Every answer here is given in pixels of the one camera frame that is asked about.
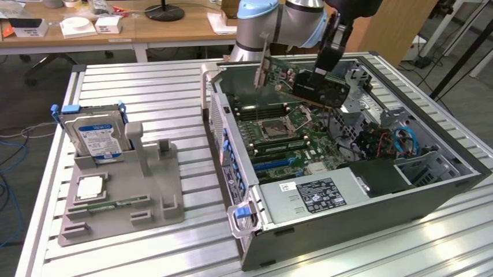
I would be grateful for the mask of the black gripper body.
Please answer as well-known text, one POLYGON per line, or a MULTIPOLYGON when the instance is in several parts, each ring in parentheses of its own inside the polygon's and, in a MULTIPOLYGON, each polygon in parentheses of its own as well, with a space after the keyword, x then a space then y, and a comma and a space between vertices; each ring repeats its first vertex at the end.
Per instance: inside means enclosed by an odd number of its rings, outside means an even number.
POLYGON ((341 18, 371 17, 380 6, 382 0, 325 0, 341 18))

